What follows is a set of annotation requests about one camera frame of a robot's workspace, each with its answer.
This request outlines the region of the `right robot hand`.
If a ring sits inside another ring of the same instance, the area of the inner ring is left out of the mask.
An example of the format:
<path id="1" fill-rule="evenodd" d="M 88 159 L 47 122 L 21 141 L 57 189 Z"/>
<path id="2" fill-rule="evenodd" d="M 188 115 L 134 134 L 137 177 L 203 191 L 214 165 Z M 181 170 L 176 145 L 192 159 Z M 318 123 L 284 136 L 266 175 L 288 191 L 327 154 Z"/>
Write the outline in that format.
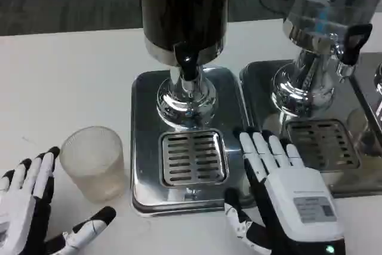
<path id="1" fill-rule="evenodd" d="M 250 192 L 262 222 L 243 210 L 238 191 L 224 192 L 224 214 L 236 237 L 258 254 L 345 254 L 335 202 L 321 173 L 296 146 L 268 130 L 235 129 Z"/>

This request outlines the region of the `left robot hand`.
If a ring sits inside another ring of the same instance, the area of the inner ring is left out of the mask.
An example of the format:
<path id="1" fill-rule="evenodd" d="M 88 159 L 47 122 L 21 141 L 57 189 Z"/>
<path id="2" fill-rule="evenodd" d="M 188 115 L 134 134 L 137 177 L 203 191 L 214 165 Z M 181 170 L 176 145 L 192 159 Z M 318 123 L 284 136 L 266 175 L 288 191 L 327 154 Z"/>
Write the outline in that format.
<path id="1" fill-rule="evenodd" d="M 22 160 L 1 177 L 1 254 L 78 254 L 115 219 L 105 206 L 92 217 L 46 240 L 60 148 Z"/>

